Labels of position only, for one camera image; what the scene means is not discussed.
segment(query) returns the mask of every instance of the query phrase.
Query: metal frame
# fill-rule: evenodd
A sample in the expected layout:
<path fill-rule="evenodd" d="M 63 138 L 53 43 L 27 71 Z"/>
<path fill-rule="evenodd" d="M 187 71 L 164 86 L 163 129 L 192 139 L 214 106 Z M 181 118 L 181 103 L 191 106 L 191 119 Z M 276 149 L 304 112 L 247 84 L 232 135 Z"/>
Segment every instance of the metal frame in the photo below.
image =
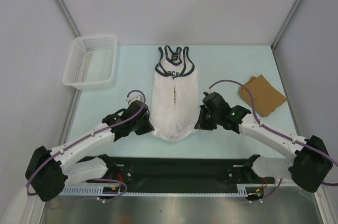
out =
<path fill-rule="evenodd" d="M 299 6 L 302 3 L 302 1 L 303 0 L 296 0 L 295 3 L 293 4 L 291 10 L 289 11 L 282 27 L 280 28 L 274 42 L 271 45 L 271 49 L 272 49 L 273 52 L 275 51 L 278 43 L 282 39 L 285 31 L 287 30 L 288 26 L 290 25 L 290 23 L 291 23 L 292 19 L 294 18 L 295 14 L 299 10 Z M 73 36 L 75 38 L 81 36 L 73 18 L 71 17 L 71 14 L 69 13 L 69 11 L 68 11 L 65 3 L 64 3 L 64 1 L 63 0 L 54 0 L 54 2 L 56 3 L 57 7 L 59 8 L 59 10 L 60 10 L 64 20 L 66 21 L 70 31 L 72 32 Z M 288 104 L 289 104 L 289 108 L 290 108 L 290 112 L 291 112 L 291 115 L 292 115 L 292 118 L 293 118 L 295 128 L 296 128 L 298 133 L 301 133 L 302 130 L 298 126 L 299 122 L 298 122 L 297 116 L 295 115 L 295 112 L 294 112 L 295 109 L 294 109 L 293 103 L 292 103 L 290 97 L 287 94 L 287 87 L 285 86 L 285 83 L 284 83 L 284 80 L 283 80 L 285 77 L 284 77 L 282 70 L 280 69 L 280 62 L 279 62 L 278 56 L 276 56 L 274 54 L 274 57 L 275 57 L 277 69 L 278 69 L 279 76 L 280 76 L 282 84 L 283 84 L 285 94 L 286 94 L 288 101 L 289 101 Z M 66 142 L 66 140 L 69 136 L 70 128 L 71 128 L 71 125 L 72 125 L 72 122 L 73 122 L 73 119 L 74 119 L 74 116 L 75 116 L 75 113 L 76 113 L 76 108 L 77 108 L 78 102 L 80 100 L 80 96 L 81 96 L 81 90 L 74 90 L 74 93 L 73 93 L 73 96 L 72 96 L 72 99 L 71 99 L 71 103 L 70 103 L 70 106 L 69 106 L 69 111 L 67 113 L 67 116 L 66 116 L 64 124 L 63 124 L 63 129 L 62 129 L 62 132 L 61 132 L 59 144 L 63 144 L 64 142 Z M 316 199 L 317 199 L 317 203 L 318 203 L 318 206 L 320 208 L 320 212 L 321 212 L 324 223 L 330 223 L 330 224 L 331 223 L 338 223 L 338 217 L 337 217 L 337 214 L 334 211 L 333 202 L 332 202 L 330 195 L 328 194 L 326 188 L 320 188 L 318 190 L 318 192 L 316 193 Z M 42 209 L 43 209 L 43 205 L 41 205 L 40 207 L 37 207 L 37 208 L 34 207 L 34 211 L 39 212 L 37 214 L 38 216 L 40 216 L 42 214 Z"/>

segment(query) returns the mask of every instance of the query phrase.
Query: brown cardboard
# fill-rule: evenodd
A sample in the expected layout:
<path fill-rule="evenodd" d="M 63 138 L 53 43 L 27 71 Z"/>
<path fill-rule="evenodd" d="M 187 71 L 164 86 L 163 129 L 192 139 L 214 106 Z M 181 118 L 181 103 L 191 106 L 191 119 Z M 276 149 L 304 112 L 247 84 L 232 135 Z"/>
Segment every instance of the brown cardboard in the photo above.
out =
<path fill-rule="evenodd" d="M 263 75 L 257 78 L 252 76 L 245 86 L 253 95 L 256 112 L 262 117 L 270 115 L 277 107 L 286 101 L 285 96 L 271 86 Z M 245 89 L 240 87 L 239 95 L 251 106 L 250 96 Z"/>

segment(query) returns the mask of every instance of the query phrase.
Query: table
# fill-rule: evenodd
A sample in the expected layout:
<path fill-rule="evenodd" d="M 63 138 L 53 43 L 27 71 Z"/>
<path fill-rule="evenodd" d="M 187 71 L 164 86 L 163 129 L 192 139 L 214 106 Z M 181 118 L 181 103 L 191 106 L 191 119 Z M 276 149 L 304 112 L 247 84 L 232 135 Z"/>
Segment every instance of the table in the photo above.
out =
<path fill-rule="evenodd" d="M 251 76 L 260 74 L 284 94 L 269 46 L 189 45 L 189 48 L 189 56 L 198 69 L 200 104 L 204 97 L 203 92 L 217 80 L 232 79 L 245 83 Z M 158 45 L 122 45 L 118 47 L 117 55 L 113 87 L 82 91 L 68 141 L 90 131 L 108 114 L 126 108 L 125 98 L 132 89 L 143 91 L 150 106 L 153 73 L 160 56 Z M 213 90 L 221 94 L 230 106 L 248 107 L 239 97 L 238 86 L 235 84 L 220 83 Z M 263 120 L 290 133 L 296 133 L 287 102 Z M 176 143 L 151 134 L 137 136 L 132 133 L 89 153 L 99 154 L 163 158 L 249 158 L 252 154 L 281 157 L 261 142 L 223 128 L 211 132 L 198 131 Z"/>

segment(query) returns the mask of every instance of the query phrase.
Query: shirt tag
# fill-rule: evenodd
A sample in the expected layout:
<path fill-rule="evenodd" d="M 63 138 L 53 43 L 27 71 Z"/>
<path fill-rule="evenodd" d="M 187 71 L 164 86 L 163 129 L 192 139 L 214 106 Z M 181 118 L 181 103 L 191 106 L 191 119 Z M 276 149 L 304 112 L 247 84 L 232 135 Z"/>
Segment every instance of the shirt tag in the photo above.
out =
<path fill-rule="evenodd" d="M 172 61 L 176 61 L 178 58 L 179 58 L 179 54 L 178 54 L 178 53 L 173 53 L 173 54 L 171 55 L 171 60 L 172 60 Z"/>

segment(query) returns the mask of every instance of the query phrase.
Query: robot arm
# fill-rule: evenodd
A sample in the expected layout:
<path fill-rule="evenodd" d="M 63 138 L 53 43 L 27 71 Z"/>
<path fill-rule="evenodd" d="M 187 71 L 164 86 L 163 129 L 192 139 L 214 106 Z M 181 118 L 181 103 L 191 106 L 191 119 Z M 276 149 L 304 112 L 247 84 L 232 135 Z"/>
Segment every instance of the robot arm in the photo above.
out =
<path fill-rule="evenodd" d="M 220 125 L 226 130 L 232 130 L 262 142 L 285 158 L 266 158 L 253 155 L 250 158 L 251 168 L 258 176 L 293 180 L 306 191 L 317 191 L 333 164 L 318 153 L 295 144 L 295 142 L 301 142 L 328 154 L 320 138 L 312 136 L 307 139 L 284 132 L 266 123 L 258 123 L 248 109 L 241 106 L 231 108 L 216 92 L 210 94 L 205 92 L 204 94 L 204 105 L 201 106 L 195 129 L 214 130 Z M 288 135 L 291 140 L 280 135 Z"/>
<path fill-rule="evenodd" d="M 111 163 L 110 158 L 106 158 L 104 155 L 78 163 L 88 152 L 115 142 L 121 137 L 126 137 L 131 132 L 141 135 L 153 130 L 149 122 L 148 107 L 144 104 L 142 108 L 143 102 L 139 99 L 136 97 L 130 101 L 127 109 L 121 109 L 108 115 L 102 120 L 102 123 L 74 142 L 50 150 L 41 146 L 34 151 L 25 173 L 28 180 L 42 163 L 50 159 L 31 181 L 31 186 L 42 201 L 46 202 L 55 198 L 65 186 L 102 178 L 108 170 L 114 169 L 115 164 Z M 133 119 L 122 123 L 133 115 L 136 115 Z"/>

